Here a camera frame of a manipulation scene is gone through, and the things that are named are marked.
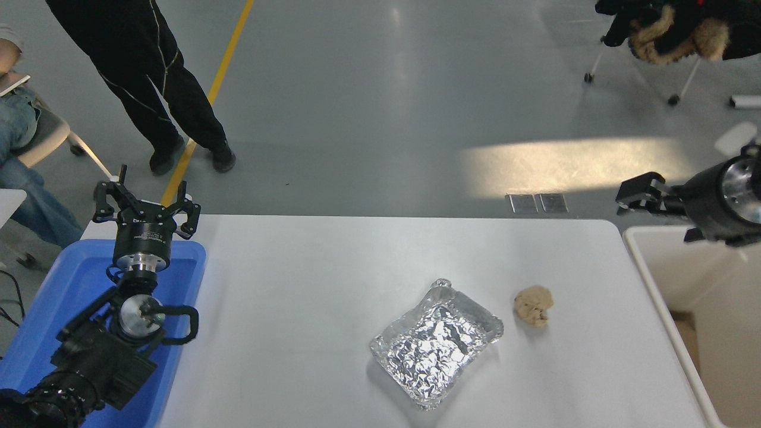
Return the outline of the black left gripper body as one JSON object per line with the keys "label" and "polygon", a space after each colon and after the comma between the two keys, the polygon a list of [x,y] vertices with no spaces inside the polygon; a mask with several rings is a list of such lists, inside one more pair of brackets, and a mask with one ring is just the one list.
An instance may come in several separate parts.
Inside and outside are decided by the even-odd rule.
{"label": "black left gripper body", "polygon": [[160,259],[171,257],[177,224],[163,206],[147,204],[136,210],[127,207],[117,214],[117,221],[114,259],[130,254],[152,254]]}

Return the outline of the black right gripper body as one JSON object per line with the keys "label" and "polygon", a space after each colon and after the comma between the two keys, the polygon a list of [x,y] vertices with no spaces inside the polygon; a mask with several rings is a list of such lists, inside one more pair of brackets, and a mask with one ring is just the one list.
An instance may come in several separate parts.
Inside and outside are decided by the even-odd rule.
{"label": "black right gripper body", "polygon": [[721,190],[729,165],[730,162],[720,163],[674,187],[675,195],[683,204],[685,216],[693,224],[685,233],[683,241],[737,240],[741,231],[740,223],[730,212]]}

